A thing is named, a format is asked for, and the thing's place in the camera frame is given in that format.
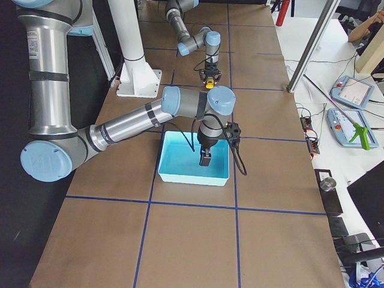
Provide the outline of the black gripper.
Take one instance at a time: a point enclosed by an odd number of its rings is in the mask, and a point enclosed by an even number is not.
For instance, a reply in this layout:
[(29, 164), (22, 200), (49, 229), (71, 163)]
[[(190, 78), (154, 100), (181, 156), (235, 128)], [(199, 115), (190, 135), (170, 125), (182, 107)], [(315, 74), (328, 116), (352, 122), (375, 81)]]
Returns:
[(222, 73), (218, 71), (217, 63), (207, 62), (205, 61), (204, 70), (199, 70), (199, 77), (202, 83), (206, 83), (207, 78), (213, 78), (214, 84), (220, 82)]
[(208, 137), (203, 133), (197, 134), (197, 139), (200, 143), (200, 161), (199, 165), (203, 167), (208, 167), (211, 162), (211, 153), (210, 150), (213, 146), (217, 144), (219, 140), (223, 137), (221, 135), (215, 137)]

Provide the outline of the person forearm in background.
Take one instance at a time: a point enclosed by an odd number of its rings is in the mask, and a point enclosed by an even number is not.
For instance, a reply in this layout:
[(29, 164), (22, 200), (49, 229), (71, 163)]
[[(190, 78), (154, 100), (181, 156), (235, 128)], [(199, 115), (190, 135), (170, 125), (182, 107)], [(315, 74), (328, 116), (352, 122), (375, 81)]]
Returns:
[(352, 32), (348, 35), (348, 42), (352, 43), (362, 39), (364, 36), (370, 33), (369, 27), (373, 23), (383, 23), (383, 15), (381, 13), (376, 13), (375, 15), (369, 17), (366, 21), (362, 22), (360, 25), (355, 27)]

